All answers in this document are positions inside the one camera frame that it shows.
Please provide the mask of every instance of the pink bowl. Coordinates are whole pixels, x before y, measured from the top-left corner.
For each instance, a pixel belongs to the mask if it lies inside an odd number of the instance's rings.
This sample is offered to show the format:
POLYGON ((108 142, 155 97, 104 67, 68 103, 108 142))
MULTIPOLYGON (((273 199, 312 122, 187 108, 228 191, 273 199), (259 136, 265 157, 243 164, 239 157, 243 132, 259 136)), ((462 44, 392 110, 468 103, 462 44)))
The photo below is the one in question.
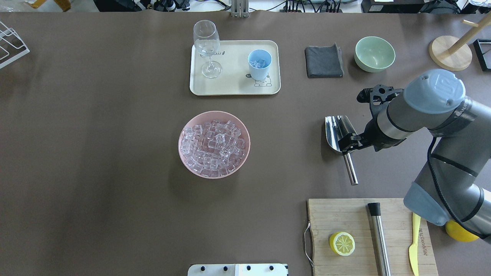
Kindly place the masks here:
POLYGON ((223 112, 223 111, 208 111, 208 112, 201 113, 201 114, 197 115, 196 117, 194 117, 193 119, 191 119, 182 129, 181 134, 179 135, 179 141, 177 144, 177 151, 179 152, 179 157, 181 157, 181 161, 184 164, 184 166, 186 168, 188 168, 188 170, 190 172, 196 174, 197 176, 200 176, 203 178, 209 178, 209 179, 223 178, 223 177, 229 176, 232 173, 238 171, 242 167, 242 164, 244 164, 244 162, 246 162, 246 159, 249 156, 249 150, 250 150, 250 137, 249 137, 249 131, 247 131, 246 126, 244 125, 244 123, 241 120, 239 120, 234 115, 227 113, 227 112, 223 112), (237 168, 235 170, 233 170, 233 172, 231 172, 227 175, 222 175, 222 176, 218 176, 218 177, 204 176, 204 175, 201 175, 201 174, 193 171, 190 167, 188 167, 186 165, 186 158, 184 157, 184 155, 181 153, 181 150, 180 150, 181 140, 184 136, 184 129, 185 128, 191 128, 195 125, 201 125, 201 124, 204 124, 205 122, 211 122, 213 120, 220 120, 222 122, 227 122, 228 120, 230 120, 230 121, 234 122, 235 126, 241 130, 241 135, 239 137, 245 140, 245 147, 244 147, 245 156, 244 156, 244 158, 242 158, 240 164, 237 166, 237 168))

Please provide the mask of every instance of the brown tablecloth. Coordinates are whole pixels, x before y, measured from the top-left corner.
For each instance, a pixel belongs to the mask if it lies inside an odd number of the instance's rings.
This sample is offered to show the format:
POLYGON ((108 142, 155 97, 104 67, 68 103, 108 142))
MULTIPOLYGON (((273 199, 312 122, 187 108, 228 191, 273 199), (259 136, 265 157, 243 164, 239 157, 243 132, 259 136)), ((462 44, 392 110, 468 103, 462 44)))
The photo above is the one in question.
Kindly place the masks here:
MULTIPOLYGON (((196 263, 288 263, 309 275, 302 235, 309 198, 404 197, 431 135, 353 153, 361 184, 327 146, 327 115, 362 132, 363 88, 403 88, 437 68, 427 47, 462 36, 462 18, 429 14, 3 13, 31 52, 0 70, 0 274, 175 275, 196 263), (210 19, 223 40, 273 40, 281 90, 198 97, 189 90, 192 26, 210 19), (396 61, 370 74, 356 42, 388 40, 396 61), (343 51, 345 76, 308 79, 304 49, 343 51), (206 180, 181 163, 177 140, 195 115, 223 110, 247 126, 251 152, 235 174, 206 180)), ((478 36, 489 38, 490 29, 478 36)), ((457 72, 467 95, 491 105, 474 55, 457 72)), ((486 166, 477 184, 491 190, 486 166)), ((489 275, 491 247, 458 243, 430 226, 440 275, 489 275)))

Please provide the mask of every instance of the gray cloth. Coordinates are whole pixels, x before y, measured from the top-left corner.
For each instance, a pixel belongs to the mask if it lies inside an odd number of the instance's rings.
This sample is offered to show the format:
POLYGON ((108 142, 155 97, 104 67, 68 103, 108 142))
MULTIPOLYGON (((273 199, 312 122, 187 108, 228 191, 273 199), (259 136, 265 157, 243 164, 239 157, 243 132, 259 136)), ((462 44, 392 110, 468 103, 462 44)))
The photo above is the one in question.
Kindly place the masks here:
POLYGON ((344 74, 341 49, 336 43, 331 47, 305 48, 305 60, 309 78, 340 78, 344 74))

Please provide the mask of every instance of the yellow plastic knife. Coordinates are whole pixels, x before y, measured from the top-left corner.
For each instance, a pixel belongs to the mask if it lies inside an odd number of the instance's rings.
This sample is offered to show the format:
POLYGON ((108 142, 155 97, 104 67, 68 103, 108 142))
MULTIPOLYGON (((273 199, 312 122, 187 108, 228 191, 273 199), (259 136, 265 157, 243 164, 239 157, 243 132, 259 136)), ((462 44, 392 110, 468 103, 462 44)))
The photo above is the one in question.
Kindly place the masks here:
POLYGON ((412 214, 412 244, 409 246, 409 263, 411 264, 412 272, 415 276, 419 276, 418 271, 418 235, 419 224, 421 218, 413 213, 412 214))

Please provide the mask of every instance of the wine glass base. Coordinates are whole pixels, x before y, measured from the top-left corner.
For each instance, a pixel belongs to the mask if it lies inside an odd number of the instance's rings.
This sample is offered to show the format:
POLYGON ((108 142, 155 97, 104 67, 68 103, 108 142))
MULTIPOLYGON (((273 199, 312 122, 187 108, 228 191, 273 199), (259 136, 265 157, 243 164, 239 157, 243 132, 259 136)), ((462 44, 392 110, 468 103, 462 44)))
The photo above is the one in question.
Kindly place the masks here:
POLYGON ((207 77, 209 79, 214 79, 214 78, 217 78, 218 76, 220 76, 222 68, 221 68, 220 63, 218 63, 216 61, 212 61, 211 65, 212 66, 210 66, 209 61, 206 62, 205 64, 203 64, 202 71, 203 71, 203 75, 205 75, 205 77, 207 77))

